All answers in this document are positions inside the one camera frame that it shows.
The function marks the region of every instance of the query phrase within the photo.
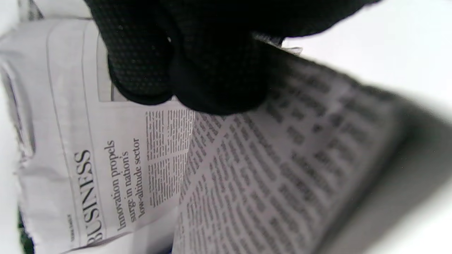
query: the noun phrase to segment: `finger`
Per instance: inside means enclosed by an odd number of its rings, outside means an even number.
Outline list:
[[[379,0],[183,0],[201,20],[277,37],[320,33]]]
[[[172,48],[149,15],[153,1],[85,1],[107,47],[110,76],[118,90],[141,104],[170,99]]]
[[[162,5],[181,33],[182,52],[175,53],[170,73],[174,94],[182,103],[218,115],[261,104],[267,85],[251,32],[215,19],[202,20],[197,9],[180,0]]]

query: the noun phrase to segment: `black glove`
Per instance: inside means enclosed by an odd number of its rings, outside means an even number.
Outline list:
[[[267,76],[259,33],[281,42],[322,32],[374,0],[85,0],[129,100],[176,95],[210,114],[259,106]]]

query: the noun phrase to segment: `newsprint paper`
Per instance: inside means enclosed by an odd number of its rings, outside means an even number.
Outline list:
[[[28,23],[0,42],[36,253],[101,244],[175,207],[174,254],[315,253],[403,137],[402,107],[262,44],[269,98],[220,117],[128,102],[92,21]]]
[[[92,21],[28,23],[0,45],[38,254],[133,232],[177,206],[193,112],[126,101]]]

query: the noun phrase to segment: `newspaper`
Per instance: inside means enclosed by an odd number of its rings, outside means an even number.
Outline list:
[[[314,253],[404,136],[394,96],[267,51],[266,103],[195,117],[173,254]]]
[[[262,44],[268,100],[217,117],[127,101],[93,21],[23,24],[1,41],[36,253],[102,244],[176,207],[174,254],[315,253],[403,138],[403,107]]]
[[[37,254],[133,232],[178,205],[194,113],[176,100],[128,102],[106,55],[88,20],[27,23],[0,42]]]

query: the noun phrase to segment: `white background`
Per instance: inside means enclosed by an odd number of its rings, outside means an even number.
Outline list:
[[[17,20],[16,0],[0,0],[0,33]],[[303,47],[304,56],[359,80],[399,91],[452,122],[451,27],[450,0],[384,0],[328,32],[284,44]],[[0,246],[2,253],[15,254],[20,252],[13,175],[18,156],[5,95],[0,91]],[[452,180],[445,182],[366,253],[452,253]],[[103,250],[113,253],[120,249],[118,253],[124,253],[124,245],[128,246],[131,238],[117,240],[108,251]]]

